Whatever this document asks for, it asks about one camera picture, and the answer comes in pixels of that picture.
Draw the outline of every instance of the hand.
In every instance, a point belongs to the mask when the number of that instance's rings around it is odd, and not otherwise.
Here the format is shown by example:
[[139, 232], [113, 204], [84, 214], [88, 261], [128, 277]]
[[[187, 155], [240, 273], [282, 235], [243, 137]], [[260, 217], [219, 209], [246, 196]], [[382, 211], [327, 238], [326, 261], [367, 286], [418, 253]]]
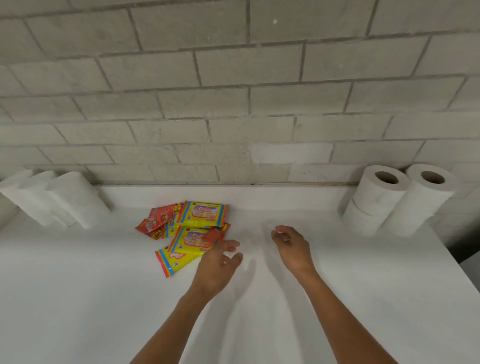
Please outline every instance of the hand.
[[310, 244], [291, 226], [279, 225], [272, 230], [272, 240], [278, 247], [283, 264], [297, 279], [317, 274], [310, 253]]
[[235, 252], [240, 243], [236, 240], [224, 240], [217, 243], [202, 256], [189, 291], [200, 294], [210, 301], [230, 282], [235, 270], [243, 260], [242, 253], [236, 253], [231, 259], [224, 252]]

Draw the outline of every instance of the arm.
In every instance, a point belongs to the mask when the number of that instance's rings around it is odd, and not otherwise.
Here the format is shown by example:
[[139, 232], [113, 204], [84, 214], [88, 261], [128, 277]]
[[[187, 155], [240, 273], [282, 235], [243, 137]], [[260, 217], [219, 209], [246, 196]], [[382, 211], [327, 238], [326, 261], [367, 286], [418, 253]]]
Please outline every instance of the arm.
[[396, 364], [317, 273], [308, 242], [294, 228], [272, 231], [283, 263], [307, 293], [339, 364]]
[[239, 245], [235, 240], [225, 240], [202, 256], [187, 293], [130, 364], [177, 364], [180, 361], [198, 316], [230, 282], [243, 259], [242, 253], [235, 254], [232, 259], [223, 253], [234, 252]]

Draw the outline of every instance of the person's right hand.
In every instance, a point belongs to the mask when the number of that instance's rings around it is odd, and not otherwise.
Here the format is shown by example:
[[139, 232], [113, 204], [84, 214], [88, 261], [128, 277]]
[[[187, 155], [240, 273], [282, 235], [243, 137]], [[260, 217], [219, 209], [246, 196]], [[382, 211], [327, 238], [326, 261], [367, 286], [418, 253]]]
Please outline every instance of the person's right hand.
[[310, 245], [298, 231], [291, 226], [278, 225], [271, 234], [283, 264], [295, 278], [317, 274], [310, 254]]

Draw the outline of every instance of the paper towel roll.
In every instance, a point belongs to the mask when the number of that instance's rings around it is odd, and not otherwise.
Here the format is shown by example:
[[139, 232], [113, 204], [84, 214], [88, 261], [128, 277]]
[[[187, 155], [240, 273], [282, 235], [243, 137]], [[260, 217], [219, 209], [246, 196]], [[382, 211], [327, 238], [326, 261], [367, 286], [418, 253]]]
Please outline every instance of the paper towel roll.
[[0, 192], [40, 225], [48, 226], [53, 223], [52, 215], [41, 209], [18, 189], [19, 184], [28, 180], [33, 175], [34, 172], [32, 170], [23, 170], [3, 180], [0, 182]]
[[373, 236], [385, 221], [385, 216], [368, 215], [358, 208], [355, 201], [350, 200], [342, 219], [352, 232], [362, 236]]
[[353, 200], [357, 207], [372, 216], [387, 218], [410, 185], [408, 177], [386, 166], [369, 166], [363, 171]]
[[385, 221], [385, 228], [399, 236], [413, 235], [460, 186], [455, 175], [428, 164], [410, 166], [407, 176], [410, 187]]
[[45, 186], [45, 190], [85, 229], [94, 227], [110, 212], [80, 172], [57, 177]]
[[61, 226], [68, 227], [77, 222], [65, 209], [55, 201], [45, 191], [45, 186], [57, 177], [52, 170], [39, 173], [18, 185], [18, 189], [22, 191], [33, 203], [36, 203], [41, 209], [50, 213], [55, 221]]

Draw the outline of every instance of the yellow wet wipes package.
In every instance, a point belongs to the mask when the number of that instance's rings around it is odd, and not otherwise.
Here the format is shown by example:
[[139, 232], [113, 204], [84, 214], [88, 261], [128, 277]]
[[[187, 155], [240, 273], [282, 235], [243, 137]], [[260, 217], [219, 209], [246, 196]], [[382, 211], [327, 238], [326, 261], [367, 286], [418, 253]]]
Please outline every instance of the yellow wet wipes package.
[[185, 201], [177, 218], [177, 223], [190, 228], [223, 226], [227, 205]]
[[182, 269], [191, 261], [198, 258], [198, 255], [169, 252], [168, 246], [166, 246], [161, 250], [157, 250], [155, 252], [155, 255], [158, 261], [160, 262], [160, 264], [162, 265], [165, 278], [170, 277], [177, 270]]
[[203, 241], [203, 237], [208, 231], [209, 229], [179, 227], [175, 238], [173, 238], [170, 244], [169, 251], [192, 255], [205, 254], [214, 246], [214, 244]]

